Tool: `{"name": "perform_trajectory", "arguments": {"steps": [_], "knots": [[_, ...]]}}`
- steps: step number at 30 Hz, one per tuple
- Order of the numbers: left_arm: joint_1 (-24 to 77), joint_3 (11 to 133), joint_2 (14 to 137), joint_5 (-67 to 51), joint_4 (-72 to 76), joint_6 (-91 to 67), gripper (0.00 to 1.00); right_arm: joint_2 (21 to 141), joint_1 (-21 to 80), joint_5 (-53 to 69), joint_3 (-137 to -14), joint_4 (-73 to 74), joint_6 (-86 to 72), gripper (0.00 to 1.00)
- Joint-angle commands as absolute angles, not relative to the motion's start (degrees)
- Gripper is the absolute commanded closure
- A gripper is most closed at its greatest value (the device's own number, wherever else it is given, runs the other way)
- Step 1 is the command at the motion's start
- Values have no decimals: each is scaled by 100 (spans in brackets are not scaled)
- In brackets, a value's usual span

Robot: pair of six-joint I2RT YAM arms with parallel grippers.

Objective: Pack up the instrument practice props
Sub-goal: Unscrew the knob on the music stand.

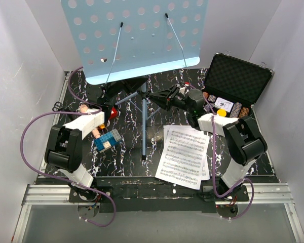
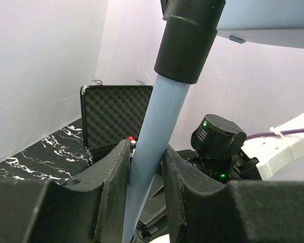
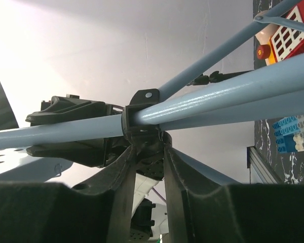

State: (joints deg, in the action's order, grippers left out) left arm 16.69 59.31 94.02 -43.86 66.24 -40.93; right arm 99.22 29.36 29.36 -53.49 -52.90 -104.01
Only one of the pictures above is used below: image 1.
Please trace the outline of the sheet music page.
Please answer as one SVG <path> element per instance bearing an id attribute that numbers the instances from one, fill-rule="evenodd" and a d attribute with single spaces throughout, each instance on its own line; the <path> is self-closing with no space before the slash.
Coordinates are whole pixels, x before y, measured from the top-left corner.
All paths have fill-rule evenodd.
<path id="1" fill-rule="evenodd" d="M 199 190 L 203 162 L 210 137 L 198 132 L 170 129 L 155 177 L 169 183 Z"/>
<path id="2" fill-rule="evenodd" d="M 181 125 L 164 125 L 163 126 L 163 145 L 165 146 L 167 135 L 170 129 L 180 129 L 180 130 L 187 130 L 187 131 L 193 131 L 195 133 L 199 133 L 204 135 L 203 131 L 198 131 L 191 126 L 181 126 Z M 208 167 L 206 167 L 207 159 L 204 159 L 203 162 L 203 174 L 202 174 L 202 180 L 208 180 L 209 172 L 206 172 L 208 170 Z"/>

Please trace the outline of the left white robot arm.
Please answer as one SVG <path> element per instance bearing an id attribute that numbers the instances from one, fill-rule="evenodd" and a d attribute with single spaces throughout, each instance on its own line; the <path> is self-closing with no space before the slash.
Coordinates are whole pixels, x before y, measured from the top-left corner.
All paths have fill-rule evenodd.
<path id="1" fill-rule="evenodd" d="M 102 85 L 88 85 L 88 103 L 80 106 L 80 116 L 64 125 L 54 125 L 50 130 L 45 162 L 61 171 L 72 187 L 79 188 L 81 198 L 88 203 L 97 198 L 98 191 L 92 186 L 93 176 L 82 164 L 83 140 L 92 134 L 99 152 L 105 152 L 118 144 L 122 137 L 117 130 L 100 134 L 98 128 L 116 116 L 112 100 L 118 93 L 125 91 L 129 97 L 134 97 L 146 81 L 147 78 L 141 76 Z"/>

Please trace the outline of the blue music stand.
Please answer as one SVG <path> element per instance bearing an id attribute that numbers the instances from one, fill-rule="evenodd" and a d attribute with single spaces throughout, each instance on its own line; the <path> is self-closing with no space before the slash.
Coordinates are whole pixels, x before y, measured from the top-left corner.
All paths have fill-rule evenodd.
<path id="1" fill-rule="evenodd" d="M 91 85 L 200 63 L 207 1 L 61 1 L 61 6 Z"/>

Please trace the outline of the black microphone stand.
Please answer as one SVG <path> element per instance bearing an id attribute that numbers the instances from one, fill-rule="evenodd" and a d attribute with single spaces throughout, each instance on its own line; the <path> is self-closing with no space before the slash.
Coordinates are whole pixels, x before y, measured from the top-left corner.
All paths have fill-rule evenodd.
<path id="1" fill-rule="evenodd" d="M 63 104 L 59 101 L 56 101 L 53 105 L 52 108 L 53 112 L 58 112 L 58 111 L 65 111 L 65 112 L 71 112 L 71 110 L 69 108 L 67 108 L 66 106 L 63 106 Z M 74 117 L 72 114 L 68 114 L 67 117 L 72 121 L 74 120 Z"/>

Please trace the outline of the black poker chip case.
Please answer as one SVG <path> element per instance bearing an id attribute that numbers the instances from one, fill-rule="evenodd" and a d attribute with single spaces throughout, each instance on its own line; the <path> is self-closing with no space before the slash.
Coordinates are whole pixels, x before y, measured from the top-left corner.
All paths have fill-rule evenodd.
<path id="1" fill-rule="evenodd" d="M 207 100 L 215 111 L 219 110 L 214 104 L 218 97 L 251 111 L 273 75 L 269 68 L 216 53 L 206 71 L 203 92 L 209 94 Z"/>

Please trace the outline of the pink toy microphone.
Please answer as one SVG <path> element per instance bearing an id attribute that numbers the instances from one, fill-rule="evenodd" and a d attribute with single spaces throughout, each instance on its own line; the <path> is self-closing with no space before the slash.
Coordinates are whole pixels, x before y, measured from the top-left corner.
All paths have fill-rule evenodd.
<path id="1" fill-rule="evenodd" d="M 96 122 L 95 122 L 97 115 L 93 114 L 95 112 L 98 112 L 98 109 L 89 108 L 87 105 L 83 104 L 79 107 L 79 110 L 80 110 L 80 113 L 88 114 L 88 115 L 82 116 L 82 118 L 85 118 L 85 125 L 82 129 L 82 139 L 84 139 L 90 133 L 90 131 L 92 132 L 93 137 L 95 139 L 101 137 L 101 135 L 97 129 Z"/>

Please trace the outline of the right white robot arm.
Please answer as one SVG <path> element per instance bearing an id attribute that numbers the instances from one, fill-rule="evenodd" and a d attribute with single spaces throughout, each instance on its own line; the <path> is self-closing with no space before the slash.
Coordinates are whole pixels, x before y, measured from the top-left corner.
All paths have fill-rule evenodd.
<path id="1" fill-rule="evenodd" d="M 150 101 L 164 110 L 176 107 L 186 111 L 189 125 L 199 131 L 211 132 L 213 136 L 225 138 L 231 161 L 218 182 L 213 182 L 213 193 L 225 201 L 233 200 L 245 176 L 255 161 L 267 151 L 267 143 L 259 131 L 256 121 L 250 116 L 242 118 L 222 117 L 213 110 L 207 112 L 208 101 L 203 92 L 184 88 L 171 88 L 147 94 Z"/>

